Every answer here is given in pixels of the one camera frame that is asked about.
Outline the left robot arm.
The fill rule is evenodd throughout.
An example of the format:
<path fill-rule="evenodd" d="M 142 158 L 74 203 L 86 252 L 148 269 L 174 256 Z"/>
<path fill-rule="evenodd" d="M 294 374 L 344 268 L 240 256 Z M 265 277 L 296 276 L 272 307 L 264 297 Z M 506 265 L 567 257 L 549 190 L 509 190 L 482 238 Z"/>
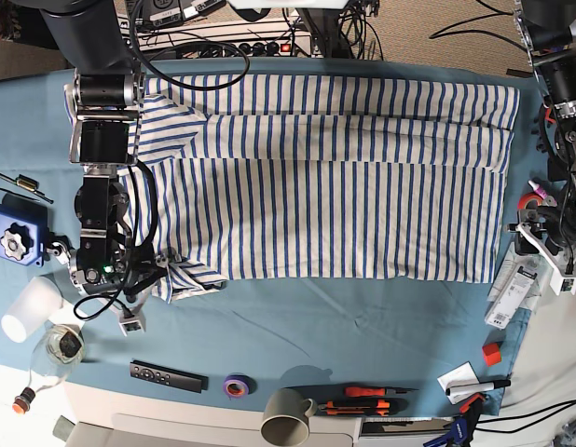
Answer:
<path fill-rule="evenodd" d="M 576 275 L 576 1 L 516 1 L 517 31 L 538 83 L 542 106 L 539 132 L 548 154 L 549 181 L 563 182 L 553 210 L 541 210 L 543 247 L 555 260 L 564 256 L 562 276 Z"/>

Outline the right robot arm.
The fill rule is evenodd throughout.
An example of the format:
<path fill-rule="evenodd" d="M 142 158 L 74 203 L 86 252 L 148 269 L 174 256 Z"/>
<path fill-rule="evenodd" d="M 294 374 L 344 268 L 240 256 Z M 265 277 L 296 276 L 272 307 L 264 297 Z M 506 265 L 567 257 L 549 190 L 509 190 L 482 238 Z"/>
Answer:
<path fill-rule="evenodd" d="M 69 256 L 80 303 L 100 300 L 123 331 L 144 326 L 142 306 L 167 270 L 158 263 L 157 186 L 138 158 L 144 72 L 110 1 L 18 1 L 46 24 L 75 75 L 66 88 L 69 160 L 84 170 L 75 196 L 80 241 Z"/>

